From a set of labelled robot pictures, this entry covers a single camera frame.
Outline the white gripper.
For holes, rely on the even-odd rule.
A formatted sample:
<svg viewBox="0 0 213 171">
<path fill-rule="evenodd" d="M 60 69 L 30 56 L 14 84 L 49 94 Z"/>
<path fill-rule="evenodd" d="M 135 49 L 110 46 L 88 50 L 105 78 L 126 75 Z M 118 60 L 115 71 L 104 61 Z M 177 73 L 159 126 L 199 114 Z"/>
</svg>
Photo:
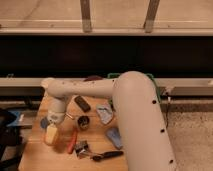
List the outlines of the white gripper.
<svg viewBox="0 0 213 171">
<path fill-rule="evenodd" d="M 59 135 L 56 125 L 61 124 L 65 119 L 67 111 L 68 100 L 66 98 L 58 99 L 52 98 L 48 107 L 47 119 L 50 124 L 47 126 L 44 142 L 51 146 L 53 145 Z"/>
</svg>

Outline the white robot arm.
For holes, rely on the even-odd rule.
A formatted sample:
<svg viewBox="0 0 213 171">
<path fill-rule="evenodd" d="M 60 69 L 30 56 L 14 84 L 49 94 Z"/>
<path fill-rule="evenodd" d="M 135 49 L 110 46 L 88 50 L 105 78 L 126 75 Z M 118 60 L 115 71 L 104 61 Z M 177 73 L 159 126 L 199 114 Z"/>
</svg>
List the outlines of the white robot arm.
<svg viewBox="0 0 213 171">
<path fill-rule="evenodd" d="M 129 71 L 117 78 L 86 82 L 45 78 L 41 86 L 52 97 L 47 115 L 50 123 L 64 121 L 74 95 L 110 99 L 128 171 L 179 171 L 156 86 L 146 74 Z"/>
</svg>

